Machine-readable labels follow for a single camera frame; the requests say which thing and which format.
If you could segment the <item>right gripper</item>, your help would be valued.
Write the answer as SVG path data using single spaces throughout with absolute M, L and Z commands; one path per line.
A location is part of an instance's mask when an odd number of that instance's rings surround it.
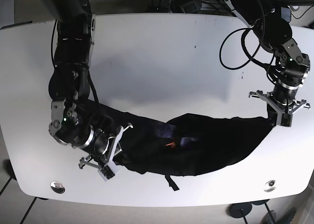
M 88 153 L 79 160 L 79 168 L 90 166 L 97 170 L 122 153 L 120 140 L 123 133 L 133 128 L 131 123 L 125 127 L 105 132 L 100 126 L 93 126 L 90 118 L 83 118 L 77 105 L 66 100 L 53 100 L 51 104 L 50 135 L 61 145 L 71 146 Z

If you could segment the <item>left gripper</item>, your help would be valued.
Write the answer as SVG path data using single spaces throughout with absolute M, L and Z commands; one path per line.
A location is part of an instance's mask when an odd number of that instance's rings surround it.
M 273 91 L 266 94 L 262 91 L 249 93 L 250 97 L 267 102 L 267 120 L 272 126 L 277 125 L 277 112 L 280 115 L 294 114 L 301 108 L 311 108 L 306 100 L 295 99 L 310 72 L 309 56 L 301 52 L 294 39 L 287 40 L 281 47 L 274 52 L 278 63 L 266 68 L 267 77 L 274 84 Z

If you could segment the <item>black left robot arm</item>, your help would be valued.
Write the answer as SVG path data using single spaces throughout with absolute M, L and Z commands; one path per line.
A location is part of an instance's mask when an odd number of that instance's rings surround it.
M 290 127 L 294 113 L 310 109 L 306 100 L 295 99 L 310 72 L 310 58 L 302 53 L 292 37 L 289 24 L 293 2 L 307 5 L 312 0 L 223 0 L 230 10 L 246 24 L 242 28 L 241 47 L 248 58 L 266 71 L 274 85 L 271 92 L 250 92 L 249 96 L 266 102 L 268 119 L 273 125 Z M 272 54 L 270 63 L 262 63 L 249 54 L 245 38 L 252 31 L 259 40 L 258 48 Z

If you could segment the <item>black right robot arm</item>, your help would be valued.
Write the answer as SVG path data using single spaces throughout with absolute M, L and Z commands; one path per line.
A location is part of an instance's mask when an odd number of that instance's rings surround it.
M 113 109 L 99 102 L 90 74 L 96 28 L 89 0 L 46 0 L 55 24 L 51 41 L 53 75 L 50 135 L 87 156 L 79 167 L 95 167 L 106 178 L 121 164 L 120 140 L 131 124 L 117 122 Z

